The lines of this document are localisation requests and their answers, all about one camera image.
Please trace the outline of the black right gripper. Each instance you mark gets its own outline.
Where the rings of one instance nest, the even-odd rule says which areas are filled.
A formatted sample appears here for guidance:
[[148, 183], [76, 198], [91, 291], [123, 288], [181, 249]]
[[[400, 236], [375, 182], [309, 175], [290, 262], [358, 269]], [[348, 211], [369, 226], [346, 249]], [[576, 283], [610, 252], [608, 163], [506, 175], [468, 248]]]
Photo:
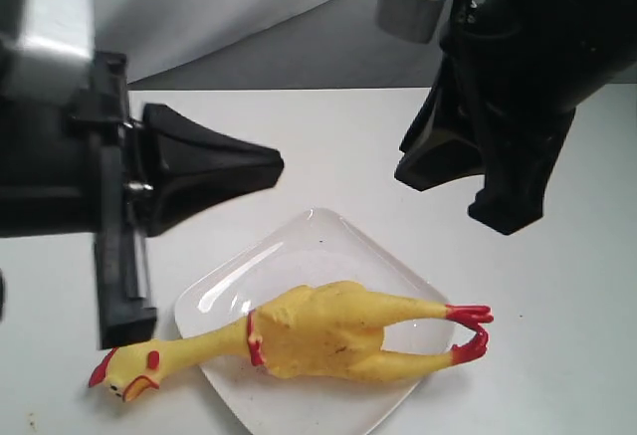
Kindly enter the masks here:
[[485, 0], [450, 25], [394, 178], [426, 191], [481, 175], [474, 220], [512, 235], [541, 219], [575, 108], [636, 61], [636, 0]]

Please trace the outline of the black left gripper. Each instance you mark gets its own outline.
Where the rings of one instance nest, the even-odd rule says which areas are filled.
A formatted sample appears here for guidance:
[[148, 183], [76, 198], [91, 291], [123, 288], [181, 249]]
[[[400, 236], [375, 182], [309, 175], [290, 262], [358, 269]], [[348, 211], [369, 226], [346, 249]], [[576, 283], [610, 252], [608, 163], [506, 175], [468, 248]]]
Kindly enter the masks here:
[[[93, 234], [103, 349], [153, 336], [145, 231], [161, 235], [222, 202], [270, 189], [284, 169], [277, 150], [160, 104], [143, 108], [140, 168], [126, 70], [125, 55], [98, 52], [86, 85], [62, 107], [1, 100], [1, 235]], [[134, 205], [149, 193], [144, 231]]]

